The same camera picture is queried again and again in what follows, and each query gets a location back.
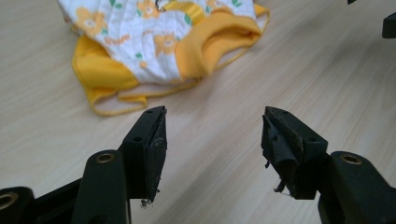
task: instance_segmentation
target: wooden table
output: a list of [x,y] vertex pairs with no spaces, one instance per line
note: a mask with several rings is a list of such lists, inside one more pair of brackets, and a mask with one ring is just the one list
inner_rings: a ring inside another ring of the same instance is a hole
[[[260,147],[267,105],[369,159],[396,186],[396,40],[381,37],[392,1],[258,0],[272,19],[242,58],[165,105],[168,152],[153,206],[133,223],[319,223],[317,202],[274,193]],[[118,148],[141,112],[95,115],[71,67],[77,37],[55,1],[0,7],[0,189],[41,196]]]

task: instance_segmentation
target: yellow strap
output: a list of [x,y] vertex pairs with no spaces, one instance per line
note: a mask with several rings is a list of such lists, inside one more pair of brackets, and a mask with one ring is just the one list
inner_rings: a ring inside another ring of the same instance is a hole
[[171,1],[168,4],[166,4],[163,9],[165,11],[168,10],[179,10],[186,15],[188,15],[191,19],[191,24],[196,25],[200,21],[202,21],[205,18],[205,13],[202,10],[202,8],[192,2],[178,2],[178,1]]

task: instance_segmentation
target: wood grain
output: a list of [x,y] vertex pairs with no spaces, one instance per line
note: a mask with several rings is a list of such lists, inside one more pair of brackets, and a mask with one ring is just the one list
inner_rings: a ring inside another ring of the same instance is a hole
[[[266,105],[369,159],[396,186],[396,40],[381,38],[391,1],[258,0],[272,19],[238,61],[197,87],[153,99],[168,108],[168,154],[152,207],[133,223],[319,223],[317,202],[273,193],[260,148]],[[0,189],[41,196],[118,148],[140,112],[91,112],[71,67],[77,38],[55,1],[0,7]]]

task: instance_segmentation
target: orange flower print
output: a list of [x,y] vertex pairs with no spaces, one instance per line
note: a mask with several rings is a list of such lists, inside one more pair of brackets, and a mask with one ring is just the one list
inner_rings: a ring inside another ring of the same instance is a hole
[[213,10],[218,10],[218,9],[232,12],[232,10],[229,7],[221,3],[219,0],[206,0],[205,11],[207,13],[211,13]]
[[151,17],[157,18],[160,15],[160,11],[151,0],[143,0],[141,2],[138,2],[137,8],[138,14],[145,19]]
[[78,16],[76,26],[88,36],[107,33],[107,24],[105,23],[105,14],[103,12],[91,13],[87,8],[79,7],[76,9],[76,14]]
[[177,39],[175,34],[170,35],[155,35],[155,56],[158,56],[161,52],[163,54],[173,54],[175,53],[175,48],[177,45]]

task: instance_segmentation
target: baby clothing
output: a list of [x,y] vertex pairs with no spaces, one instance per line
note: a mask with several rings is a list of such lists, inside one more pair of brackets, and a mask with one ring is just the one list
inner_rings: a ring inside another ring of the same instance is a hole
[[73,68],[100,115],[196,85],[256,43],[269,21],[251,0],[58,2],[80,35]]

